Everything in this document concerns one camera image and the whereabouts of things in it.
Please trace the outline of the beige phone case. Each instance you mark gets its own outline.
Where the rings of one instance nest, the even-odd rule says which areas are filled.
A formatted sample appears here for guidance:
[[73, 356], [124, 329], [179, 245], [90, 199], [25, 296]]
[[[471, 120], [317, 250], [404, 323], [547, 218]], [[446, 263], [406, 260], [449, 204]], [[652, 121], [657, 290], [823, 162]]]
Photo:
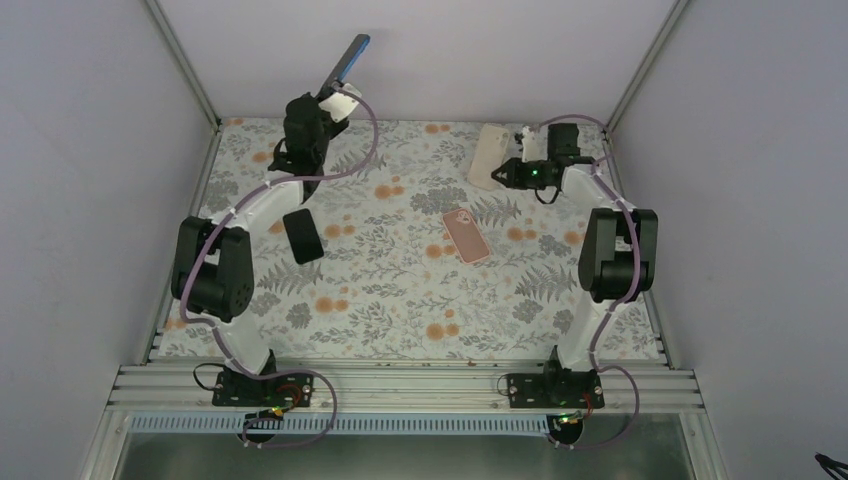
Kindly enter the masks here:
[[510, 132], [503, 127], [484, 124], [472, 157], [467, 180], [479, 189], [492, 191], [501, 184], [491, 174], [505, 161]]

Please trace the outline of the pink phone case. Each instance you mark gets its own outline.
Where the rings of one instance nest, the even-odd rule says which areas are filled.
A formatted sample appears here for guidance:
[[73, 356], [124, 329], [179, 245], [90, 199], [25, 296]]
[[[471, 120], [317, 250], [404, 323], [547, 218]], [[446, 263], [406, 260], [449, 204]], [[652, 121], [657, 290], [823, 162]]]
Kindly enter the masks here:
[[491, 250], [468, 209], [459, 208], [444, 213], [442, 222], [463, 263], [478, 263], [491, 255]]

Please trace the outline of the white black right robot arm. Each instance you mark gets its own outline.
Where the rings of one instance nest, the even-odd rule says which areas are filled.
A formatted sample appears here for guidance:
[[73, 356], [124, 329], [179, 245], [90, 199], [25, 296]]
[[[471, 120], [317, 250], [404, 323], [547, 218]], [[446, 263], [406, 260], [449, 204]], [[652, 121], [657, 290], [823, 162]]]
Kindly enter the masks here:
[[539, 374], [507, 377], [514, 408], [601, 407], [603, 388], [597, 348], [615, 310], [652, 287], [658, 216], [624, 199], [603, 178], [600, 163], [581, 152], [574, 122], [544, 124], [547, 153], [541, 155], [538, 127], [518, 134], [521, 155], [491, 174], [508, 189], [534, 193], [552, 187], [587, 212], [577, 262], [582, 295], [574, 319]]

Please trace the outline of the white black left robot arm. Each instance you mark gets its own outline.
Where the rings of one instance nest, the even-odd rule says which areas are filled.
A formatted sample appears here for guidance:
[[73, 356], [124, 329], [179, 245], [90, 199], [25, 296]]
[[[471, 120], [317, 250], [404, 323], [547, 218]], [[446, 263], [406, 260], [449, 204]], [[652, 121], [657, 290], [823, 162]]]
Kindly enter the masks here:
[[189, 216], [179, 226], [171, 293], [182, 320], [208, 326], [225, 357], [209, 389], [218, 405], [230, 400], [263, 405], [284, 394], [300, 399], [292, 385], [296, 376], [277, 374], [271, 347], [244, 314], [255, 287], [254, 237], [281, 222], [297, 264], [323, 256], [315, 222], [303, 205], [330, 180], [324, 169], [329, 144], [362, 103], [349, 84], [290, 101], [268, 167], [271, 177], [234, 206], [213, 217]]

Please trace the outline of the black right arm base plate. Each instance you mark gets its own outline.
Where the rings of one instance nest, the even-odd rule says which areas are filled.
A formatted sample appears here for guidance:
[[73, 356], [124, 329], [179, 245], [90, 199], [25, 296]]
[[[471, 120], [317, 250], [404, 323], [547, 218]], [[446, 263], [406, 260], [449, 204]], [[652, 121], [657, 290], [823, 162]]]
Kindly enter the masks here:
[[513, 409], [579, 409], [605, 407], [604, 390], [595, 371], [509, 374], [506, 393]]

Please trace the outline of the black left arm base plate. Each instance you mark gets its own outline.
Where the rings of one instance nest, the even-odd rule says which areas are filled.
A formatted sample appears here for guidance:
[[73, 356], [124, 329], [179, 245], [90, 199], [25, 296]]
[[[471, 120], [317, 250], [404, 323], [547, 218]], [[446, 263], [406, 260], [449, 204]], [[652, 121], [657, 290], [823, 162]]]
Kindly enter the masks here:
[[218, 374], [211, 404], [216, 407], [309, 407], [314, 376], [305, 373], [254, 380], [225, 369]]

